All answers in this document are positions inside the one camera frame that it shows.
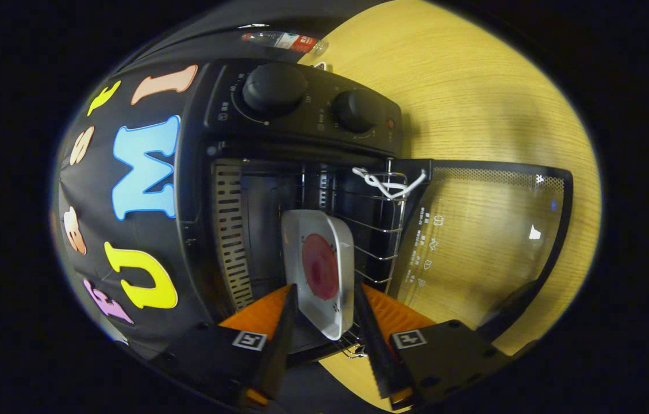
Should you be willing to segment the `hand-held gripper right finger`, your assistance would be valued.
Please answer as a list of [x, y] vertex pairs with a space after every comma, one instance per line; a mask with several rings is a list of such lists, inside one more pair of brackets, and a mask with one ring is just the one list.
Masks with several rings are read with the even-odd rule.
[[364, 283], [354, 316], [379, 395], [393, 409], [439, 404], [511, 364], [459, 320], [436, 323]]

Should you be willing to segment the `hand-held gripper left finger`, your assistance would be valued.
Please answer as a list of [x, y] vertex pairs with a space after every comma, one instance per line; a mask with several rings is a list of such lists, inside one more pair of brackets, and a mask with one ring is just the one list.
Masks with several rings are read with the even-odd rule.
[[233, 411], [264, 412], [281, 388], [297, 311], [297, 286], [283, 286], [222, 323], [188, 329], [152, 366]]

